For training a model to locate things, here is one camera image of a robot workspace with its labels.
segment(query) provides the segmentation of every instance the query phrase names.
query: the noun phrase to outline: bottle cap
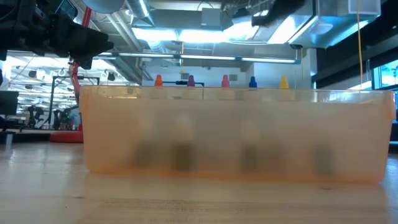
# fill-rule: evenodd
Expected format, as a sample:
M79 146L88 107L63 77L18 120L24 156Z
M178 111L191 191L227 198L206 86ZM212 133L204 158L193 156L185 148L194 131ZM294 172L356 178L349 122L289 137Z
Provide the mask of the bottle cap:
M195 87L195 80L193 79L193 75L189 76L187 86L194 86Z
M281 89L289 88L289 82L287 81L286 75L282 75L282 79L280 80L279 88L281 88Z
M155 86L163 86L162 75L156 76Z
M229 88L228 75L223 76L223 82L221 83L221 87Z
M255 77L250 78L249 88L257 88L257 82Z

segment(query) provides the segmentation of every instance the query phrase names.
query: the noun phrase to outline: blue bottle cap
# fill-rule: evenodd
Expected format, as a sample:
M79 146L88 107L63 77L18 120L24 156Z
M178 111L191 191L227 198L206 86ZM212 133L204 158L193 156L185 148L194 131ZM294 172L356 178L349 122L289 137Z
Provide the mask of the blue bottle cap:
M257 88L257 82L255 77L250 78L249 88Z

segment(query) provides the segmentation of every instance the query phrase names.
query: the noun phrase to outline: translucent orange bin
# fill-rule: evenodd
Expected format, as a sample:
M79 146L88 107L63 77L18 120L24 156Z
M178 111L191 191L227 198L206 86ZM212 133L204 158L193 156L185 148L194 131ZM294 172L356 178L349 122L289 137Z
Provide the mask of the translucent orange bin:
M271 181L384 178L394 94L84 86L92 172Z

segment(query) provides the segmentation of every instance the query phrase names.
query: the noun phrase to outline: yellow cable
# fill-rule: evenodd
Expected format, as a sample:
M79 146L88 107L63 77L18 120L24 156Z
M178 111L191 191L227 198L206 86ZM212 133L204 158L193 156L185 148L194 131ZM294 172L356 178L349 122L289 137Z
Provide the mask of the yellow cable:
M363 82L363 64L362 64L362 46L361 46L361 27L359 23L361 22L359 18L359 0L356 0L356 22L358 24L358 50L359 50L359 69L361 71L361 90Z

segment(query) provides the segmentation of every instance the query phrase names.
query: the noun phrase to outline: monitor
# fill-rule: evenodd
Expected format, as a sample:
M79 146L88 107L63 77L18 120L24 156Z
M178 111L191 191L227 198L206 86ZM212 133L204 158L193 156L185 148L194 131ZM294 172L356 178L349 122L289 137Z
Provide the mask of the monitor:
M0 114L16 115L18 96L18 91L0 91Z

